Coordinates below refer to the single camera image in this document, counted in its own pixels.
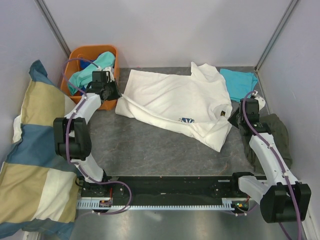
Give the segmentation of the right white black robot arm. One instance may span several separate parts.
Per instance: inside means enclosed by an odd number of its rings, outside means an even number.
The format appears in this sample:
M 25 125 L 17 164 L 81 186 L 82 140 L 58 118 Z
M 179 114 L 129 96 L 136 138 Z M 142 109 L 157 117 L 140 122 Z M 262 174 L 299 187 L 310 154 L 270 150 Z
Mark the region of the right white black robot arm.
M 235 197 L 244 193 L 257 204 L 267 223 L 304 221 L 311 189 L 292 174 L 277 149 L 270 127 L 260 122 L 259 102 L 243 98 L 228 121 L 240 130 L 258 158 L 267 182 L 260 182 L 252 173 L 236 172 L 229 191 Z

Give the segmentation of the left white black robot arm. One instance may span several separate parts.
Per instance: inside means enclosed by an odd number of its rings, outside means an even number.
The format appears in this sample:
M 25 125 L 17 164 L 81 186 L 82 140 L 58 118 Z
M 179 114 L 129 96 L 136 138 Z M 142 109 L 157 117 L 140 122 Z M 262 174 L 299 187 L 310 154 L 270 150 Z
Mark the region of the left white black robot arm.
M 110 185 L 104 181 L 106 174 L 92 155 L 88 123 L 104 102 L 115 101 L 120 97 L 121 93 L 111 70 L 93 71 L 92 82 L 73 110 L 53 121 L 56 154 L 75 166 L 86 182 L 93 183 L 92 191 L 99 197 L 109 193 Z

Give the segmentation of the white t shirt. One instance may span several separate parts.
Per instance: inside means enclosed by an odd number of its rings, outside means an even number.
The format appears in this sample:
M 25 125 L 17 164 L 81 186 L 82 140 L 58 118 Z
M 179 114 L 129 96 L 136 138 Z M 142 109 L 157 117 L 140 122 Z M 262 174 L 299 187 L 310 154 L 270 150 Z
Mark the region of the white t shirt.
M 216 67 L 191 63 L 190 75 L 131 70 L 115 112 L 194 138 L 220 152 L 231 130 L 232 103 Z

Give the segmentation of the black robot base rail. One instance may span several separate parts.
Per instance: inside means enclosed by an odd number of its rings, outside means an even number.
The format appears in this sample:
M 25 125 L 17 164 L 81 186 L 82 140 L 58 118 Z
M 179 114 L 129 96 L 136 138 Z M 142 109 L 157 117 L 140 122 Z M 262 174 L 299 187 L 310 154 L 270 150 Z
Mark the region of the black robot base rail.
M 218 200 L 246 199 L 233 176 L 120 176 L 118 183 L 83 182 L 81 197 L 134 204 L 218 204 Z

